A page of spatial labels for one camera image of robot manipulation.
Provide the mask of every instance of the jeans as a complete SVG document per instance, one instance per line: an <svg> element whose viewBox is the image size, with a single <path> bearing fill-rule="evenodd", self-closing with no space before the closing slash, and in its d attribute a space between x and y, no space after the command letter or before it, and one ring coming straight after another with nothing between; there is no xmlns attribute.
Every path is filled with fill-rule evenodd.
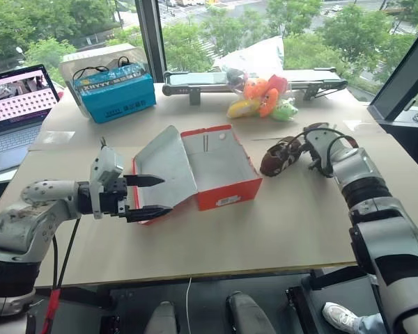
<svg viewBox="0 0 418 334"><path fill-rule="evenodd" d="M356 334L387 334L381 314L360 317L355 324Z"/></svg>

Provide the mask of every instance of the white cable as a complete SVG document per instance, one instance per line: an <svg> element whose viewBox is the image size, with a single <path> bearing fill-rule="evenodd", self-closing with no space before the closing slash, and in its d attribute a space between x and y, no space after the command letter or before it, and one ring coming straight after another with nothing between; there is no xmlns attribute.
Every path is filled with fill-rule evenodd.
<svg viewBox="0 0 418 334"><path fill-rule="evenodd" d="M190 331L190 321L189 321L189 289L190 289L190 283L192 283L192 277L189 278L189 285L187 286L186 291L186 317L187 317L187 329L189 329L189 334L192 334Z"/></svg>

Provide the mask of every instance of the sneaker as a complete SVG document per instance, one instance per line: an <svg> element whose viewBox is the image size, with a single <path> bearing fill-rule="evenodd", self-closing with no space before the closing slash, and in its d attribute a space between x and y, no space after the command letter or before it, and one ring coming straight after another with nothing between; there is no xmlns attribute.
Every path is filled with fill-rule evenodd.
<svg viewBox="0 0 418 334"><path fill-rule="evenodd" d="M336 329L355 334L355 324L359 318L349 309L335 303L326 303L322 309L322 315Z"/></svg>

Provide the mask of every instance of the laptop screen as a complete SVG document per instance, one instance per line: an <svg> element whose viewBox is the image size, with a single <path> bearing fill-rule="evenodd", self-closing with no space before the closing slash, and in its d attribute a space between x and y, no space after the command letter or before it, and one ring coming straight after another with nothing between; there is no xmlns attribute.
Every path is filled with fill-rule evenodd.
<svg viewBox="0 0 418 334"><path fill-rule="evenodd" d="M42 122L58 100L42 65L0 74L0 132Z"/></svg>

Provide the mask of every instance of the orange shoe box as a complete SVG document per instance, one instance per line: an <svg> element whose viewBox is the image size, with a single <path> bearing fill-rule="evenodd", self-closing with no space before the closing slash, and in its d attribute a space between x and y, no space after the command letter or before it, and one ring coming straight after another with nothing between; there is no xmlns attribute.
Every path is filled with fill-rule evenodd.
<svg viewBox="0 0 418 334"><path fill-rule="evenodd" d="M165 180L134 187L136 208L175 207L196 196L200 211L214 209L254 199L262 181L230 125L181 134L169 126L135 156L133 173Z"/></svg>

